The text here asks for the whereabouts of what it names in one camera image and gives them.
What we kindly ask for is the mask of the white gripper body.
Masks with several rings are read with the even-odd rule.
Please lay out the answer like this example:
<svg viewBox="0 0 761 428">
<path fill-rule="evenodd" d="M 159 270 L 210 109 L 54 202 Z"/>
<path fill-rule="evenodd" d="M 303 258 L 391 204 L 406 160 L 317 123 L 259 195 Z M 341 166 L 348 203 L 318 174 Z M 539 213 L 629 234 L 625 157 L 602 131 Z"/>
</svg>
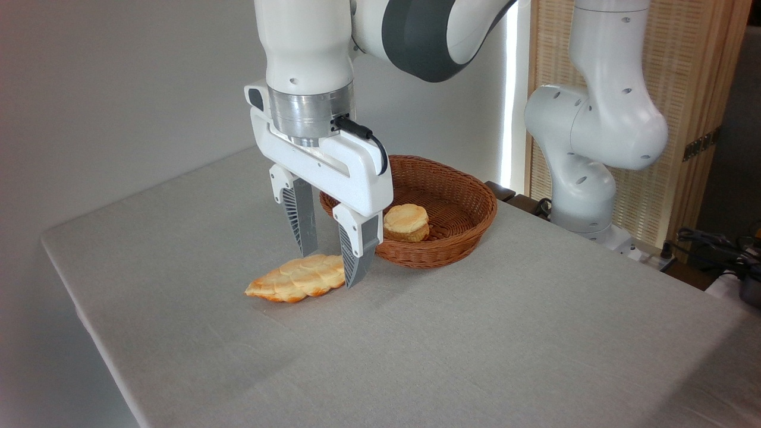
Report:
<svg viewBox="0 0 761 428">
<path fill-rule="evenodd" d="M 266 82 L 247 85 L 244 91 L 264 157 L 362 216 L 373 216 L 392 203 L 391 172 L 381 173 L 382 154 L 374 143 L 340 130 L 321 139 L 316 148 L 299 146 L 275 128 Z"/>
</svg>

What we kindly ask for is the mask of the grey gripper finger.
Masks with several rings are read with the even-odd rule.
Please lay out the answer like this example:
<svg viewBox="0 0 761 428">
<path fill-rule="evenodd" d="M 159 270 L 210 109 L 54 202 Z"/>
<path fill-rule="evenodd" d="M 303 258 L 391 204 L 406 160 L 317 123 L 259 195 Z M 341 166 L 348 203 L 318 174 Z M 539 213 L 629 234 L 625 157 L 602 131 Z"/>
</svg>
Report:
<svg viewBox="0 0 761 428">
<path fill-rule="evenodd" d="M 275 201 L 285 209 L 301 255 L 313 254 L 318 249 L 318 241 L 312 185 L 277 163 L 269 169 L 269 174 Z"/>
<path fill-rule="evenodd" d="M 339 204 L 332 209 L 332 216 L 339 223 L 345 286 L 350 288 L 367 275 L 375 249 L 382 243 L 382 212 L 365 217 Z"/>
</svg>

